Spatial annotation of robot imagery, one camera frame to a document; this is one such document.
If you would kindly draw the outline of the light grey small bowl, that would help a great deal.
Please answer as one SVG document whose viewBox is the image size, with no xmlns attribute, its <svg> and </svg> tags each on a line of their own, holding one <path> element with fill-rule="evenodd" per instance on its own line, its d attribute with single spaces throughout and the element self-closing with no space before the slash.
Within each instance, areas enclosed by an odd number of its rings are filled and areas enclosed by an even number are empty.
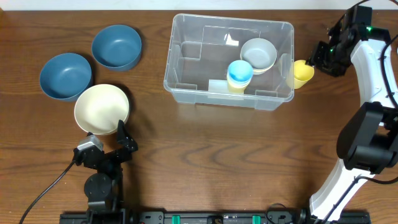
<svg viewBox="0 0 398 224">
<path fill-rule="evenodd" d="M 243 44 L 240 58 L 250 63 L 253 69 L 267 70 L 275 64 L 277 50 L 270 41 L 254 38 Z"/>
</svg>

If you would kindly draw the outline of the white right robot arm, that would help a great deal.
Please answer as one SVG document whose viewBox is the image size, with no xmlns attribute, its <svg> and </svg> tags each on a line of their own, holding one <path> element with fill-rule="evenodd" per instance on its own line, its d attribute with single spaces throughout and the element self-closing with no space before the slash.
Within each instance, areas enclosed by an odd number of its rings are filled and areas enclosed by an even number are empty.
<svg viewBox="0 0 398 224">
<path fill-rule="evenodd" d="M 352 65 L 361 106 L 338 136 L 336 165 L 310 197 L 309 209 L 300 214 L 298 222 L 368 222 L 367 213 L 343 209 L 366 182 L 397 182 L 375 179 L 375 175 L 397 164 L 397 84 L 391 65 L 394 38 L 388 30 L 363 22 L 337 24 L 328 35 L 329 42 L 320 42 L 307 62 L 335 77 Z"/>
</svg>

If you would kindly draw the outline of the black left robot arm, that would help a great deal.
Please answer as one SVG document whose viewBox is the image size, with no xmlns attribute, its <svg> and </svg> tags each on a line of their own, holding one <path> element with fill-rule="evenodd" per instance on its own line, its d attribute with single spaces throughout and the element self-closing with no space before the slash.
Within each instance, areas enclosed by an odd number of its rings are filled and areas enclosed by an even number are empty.
<svg viewBox="0 0 398 224">
<path fill-rule="evenodd" d="M 132 159 L 138 146 L 121 120 L 118 121 L 116 141 L 121 148 L 105 153 L 103 143 L 93 133 L 88 133 L 73 150 L 73 161 L 77 166 L 96 171 L 84 185 L 88 209 L 95 213 L 115 212 L 123 202 L 121 164 Z"/>
</svg>

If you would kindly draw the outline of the clear plastic storage container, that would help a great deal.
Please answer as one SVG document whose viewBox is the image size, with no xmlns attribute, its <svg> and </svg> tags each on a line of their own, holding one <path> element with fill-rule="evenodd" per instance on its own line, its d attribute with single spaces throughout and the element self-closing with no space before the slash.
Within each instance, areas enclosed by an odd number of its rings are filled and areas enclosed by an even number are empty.
<svg viewBox="0 0 398 224">
<path fill-rule="evenodd" d="M 255 38 L 268 40 L 276 60 L 254 74 L 242 93 L 228 90 L 230 63 L 258 63 L 258 55 L 242 53 Z M 294 97 L 294 27 L 289 22 L 177 14 L 172 23 L 164 88 L 179 103 L 240 106 L 274 111 Z"/>
</svg>

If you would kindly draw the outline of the pink cup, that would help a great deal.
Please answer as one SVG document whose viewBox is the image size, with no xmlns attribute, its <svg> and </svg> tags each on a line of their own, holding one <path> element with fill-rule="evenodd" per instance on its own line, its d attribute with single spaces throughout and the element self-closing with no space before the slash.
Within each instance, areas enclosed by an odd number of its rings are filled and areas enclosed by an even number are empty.
<svg viewBox="0 0 398 224">
<path fill-rule="evenodd" d="M 228 85 L 233 88 L 246 88 L 250 84 L 251 79 L 248 79 L 246 81 L 237 81 L 233 78 L 228 77 L 227 82 L 228 82 Z"/>
</svg>

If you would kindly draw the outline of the light blue cup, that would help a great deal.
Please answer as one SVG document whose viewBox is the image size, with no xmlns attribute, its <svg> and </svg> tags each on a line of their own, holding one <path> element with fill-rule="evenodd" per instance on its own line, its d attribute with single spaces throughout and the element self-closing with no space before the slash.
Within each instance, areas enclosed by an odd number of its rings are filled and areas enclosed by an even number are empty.
<svg viewBox="0 0 398 224">
<path fill-rule="evenodd" d="M 244 60 L 235 60 L 231 62 L 227 70 L 227 78 L 233 78 L 237 81 L 246 81 L 254 76 L 253 67 Z"/>
</svg>

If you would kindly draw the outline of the yellow cup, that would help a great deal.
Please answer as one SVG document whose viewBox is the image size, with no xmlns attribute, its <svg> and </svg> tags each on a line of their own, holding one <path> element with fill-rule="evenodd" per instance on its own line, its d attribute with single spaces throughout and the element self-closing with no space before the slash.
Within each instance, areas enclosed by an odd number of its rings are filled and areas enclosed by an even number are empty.
<svg viewBox="0 0 398 224">
<path fill-rule="evenodd" d="M 293 64 L 293 75 L 286 78 L 286 84 L 290 88 L 299 89 L 311 80 L 315 74 L 315 69 L 307 65 L 305 60 L 296 60 Z"/>
<path fill-rule="evenodd" d="M 234 94 L 242 95 L 246 89 L 247 85 L 236 86 L 228 83 L 228 91 Z"/>
</svg>

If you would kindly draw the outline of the yellow cup front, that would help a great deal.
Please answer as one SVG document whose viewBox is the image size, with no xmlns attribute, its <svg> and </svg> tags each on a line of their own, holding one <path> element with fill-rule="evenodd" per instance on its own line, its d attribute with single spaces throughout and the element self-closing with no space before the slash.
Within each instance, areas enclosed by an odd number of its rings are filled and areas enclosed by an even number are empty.
<svg viewBox="0 0 398 224">
<path fill-rule="evenodd" d="M 236 86 L 228 83 L 228 91 L 234 94 L 242 95 L 246 89 L 247 85 Z"/>
</svg>

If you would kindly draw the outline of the cream bowl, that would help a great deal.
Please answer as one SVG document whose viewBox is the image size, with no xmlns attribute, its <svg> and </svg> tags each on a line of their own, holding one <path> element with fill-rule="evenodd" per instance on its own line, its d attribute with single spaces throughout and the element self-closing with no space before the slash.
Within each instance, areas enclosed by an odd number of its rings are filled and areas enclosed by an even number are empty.
<svg viewBox="0 0 398 224">
<path fill-rule="evenodd" d="M 99 84 L 85 90 L 77 99 L 74 117 L 85 132 L 109 135 L 117 131 L 120 121 L 126 122 L 130 114 L 129 99 L 122 89 Z"/>
</svg>

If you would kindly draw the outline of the yellow small bowl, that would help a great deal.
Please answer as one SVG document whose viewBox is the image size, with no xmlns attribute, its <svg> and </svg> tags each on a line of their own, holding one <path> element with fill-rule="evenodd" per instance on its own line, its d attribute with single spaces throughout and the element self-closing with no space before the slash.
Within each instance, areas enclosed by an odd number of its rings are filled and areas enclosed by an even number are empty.
<svg viewBox="0 0 398 224">
<path fill-rule="evenodd" d="M 254 73 L 255 75 L 263 74 L 263 73 L 265 73 L 266 71 L 268 71 L 269 69 L 271 69 L 273 66 L 274 66 L 274 65 L 270 65 L 270 66 L 268 66 L 268 67 L 266 67 L 266 68 L 255 68 L 255 67 L 253 67 L 253 73 Z"/>
</svg>

